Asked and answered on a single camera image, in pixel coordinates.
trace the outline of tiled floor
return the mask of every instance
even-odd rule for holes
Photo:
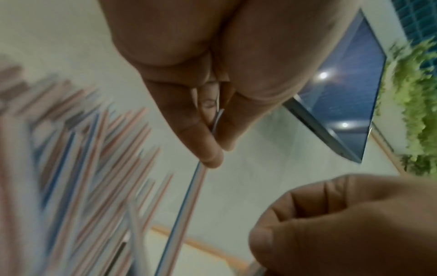
[[[138,74],[113,46],[97,1],[0,0],[0,52],[26,64],[29,79],[49,71],[86,85],[96,82],[120,110],[150,109],[147,146],[163,147],[152,176],[168,171],[174,182],[156,222],[171,226],[196,160],[173,136]],[[278,109],[254,126],[221,168],[209,172],[188,235],[251,260],[247,235],[261,212],[286,190],[349,172],[397,174],[375,142],[364,161],[335,155],[287,110]]]

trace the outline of hand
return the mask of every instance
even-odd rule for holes
[[[291,190],[249,246],[272,275],[437,275],[437,183],[352,175]]]
[[[174,133],[206,166],[296,94],[361,0],[100,0],[119,52]],[[216,138],[208,127],[225,108]]]

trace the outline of bundle of straws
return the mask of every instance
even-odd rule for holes
[[[149,275],[143,239],[172,175],[146,206],[159,154],[143,149],[147,110],[118,114],[96,87],[58,75],[29,84],[0,55],[0,112],[2,275]],[[206,171],[199,163],[155,276],[172,273]]]

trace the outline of white floor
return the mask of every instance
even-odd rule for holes
[[[111,45],[96,1],[0,0],[0,52],[26,65],[36,80],[58,71],[76,83],[97,83],[120,111],[147,106],[153,126],[147,146],[163,148],[152,176],[175,173],[156,222],[171,226],[196,160],[173,136],[138,74]],[[397,174],[375,142],[361,165],[338,157],[287,110],[272,112],[243,137],[223,166],[209,172],[188,235],[251,260],[247,235],[283,192],[349,172]]]

